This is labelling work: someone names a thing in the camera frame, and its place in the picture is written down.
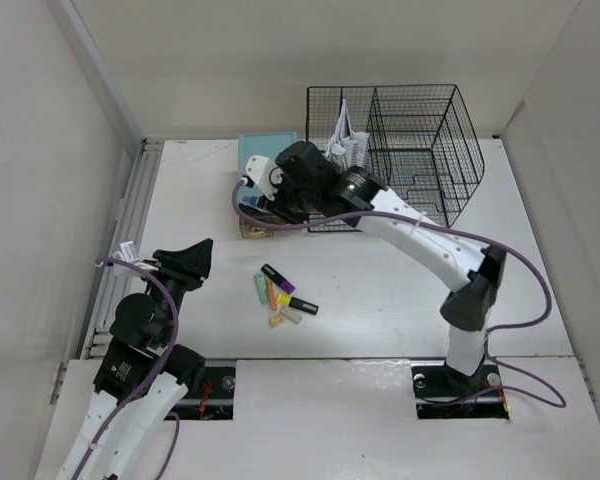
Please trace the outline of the teal mini drawer cabinet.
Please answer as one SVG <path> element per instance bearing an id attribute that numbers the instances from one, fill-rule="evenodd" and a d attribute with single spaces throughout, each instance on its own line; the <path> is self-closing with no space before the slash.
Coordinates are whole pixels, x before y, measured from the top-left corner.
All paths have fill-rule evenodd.
<path id="1" fill-rule="evenodd" d="M 259 133 L 259 134 L 246 134 L 241 135 L 238 139 L 238 176 L 244 173 L 246 161 L 253 155 L 261 155 L 269 157 L 274 160 L 277 155 L 288 146 L 292 145 L 298 140 L 296 132 L 274 132 L 274 133 Z M 243 186 L 239 190 L 238 200 L 243 196 L 263 196 L 256 188 L 249 188 Z M 241 206 L 240 210 L 247 215 L 261 220 L 265 223 L 272 224 L 285 224 L 285 221 L 280 219 L 274 214 L 268 211 L 261 211 L 257 209 L 251 209 L 249 207 Z M 260 239 L 266 237 L 272 237 L 275 235 L 282 235 L 282 232 L 276 232 L 271 229 L 262 229 L 246 222 L 241 217 L 238 218 L 240 234 L 243 239 Z"/>

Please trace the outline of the white paper booklet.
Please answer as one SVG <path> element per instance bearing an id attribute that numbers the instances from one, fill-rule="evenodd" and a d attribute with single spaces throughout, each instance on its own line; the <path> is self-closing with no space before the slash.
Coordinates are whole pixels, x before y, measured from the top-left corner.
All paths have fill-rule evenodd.
<path id="1" fill-rule="evenodd" d="M 362 167 L 368 141 L 367 132 L 353 130 L 347 101 L 342 100 L 333 135 L 325 146 L 326 158 L 342 170 Z"/>

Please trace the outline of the clear spray bottle blue cap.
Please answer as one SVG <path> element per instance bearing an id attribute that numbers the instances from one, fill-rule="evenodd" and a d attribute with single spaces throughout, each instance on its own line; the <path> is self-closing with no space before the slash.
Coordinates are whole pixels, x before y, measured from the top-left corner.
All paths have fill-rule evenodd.
<path id="1" fill-rule="evenodd" d="M 267 202 L 268 199 L 264 196 L 243 196 L 240 199 L 239 204 L 251 209 L 265 211 L 267 208 Z"/>

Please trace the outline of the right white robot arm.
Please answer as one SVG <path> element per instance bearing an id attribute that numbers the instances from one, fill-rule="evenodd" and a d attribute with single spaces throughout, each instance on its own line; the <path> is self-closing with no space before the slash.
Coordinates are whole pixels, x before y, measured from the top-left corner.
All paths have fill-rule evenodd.
<path id="1" fill-rule="evenodd" d="M 340 215 L 352 228 L 386 241 L 426 267 L 448 288 L 440 314 L 449 325 L 445 386 L 467 393 L 480 379 L 486 323 L 497 298 L 506 261 L 497 246 L 479 247 L 436 223 L 402 200 L 360 166 L 338 169 L 311 142 L 298 141 L 275 160 L 252 158 L 249 177 L 262 189 L 266 207 L 289 223 L 310 213 Z"/>

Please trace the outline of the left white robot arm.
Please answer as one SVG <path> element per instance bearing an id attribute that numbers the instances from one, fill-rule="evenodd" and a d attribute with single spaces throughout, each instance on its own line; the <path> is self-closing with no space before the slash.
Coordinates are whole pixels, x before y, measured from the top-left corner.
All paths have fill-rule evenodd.
<path id="1" fill-rule="evenodd" d="M 125 296 L 109 328 L 111 339 L 93 381 L 87 413 L 60 479 L 128 479 L 132 466 L 175 407 L 197 393 L 209 397 L 205 359 L 178 343 L 184 296 L 203 286 L 211 271 L 213 241 L 186 249 L 137 255 L 131 242 L 100 260 L 146 287 Z"/>

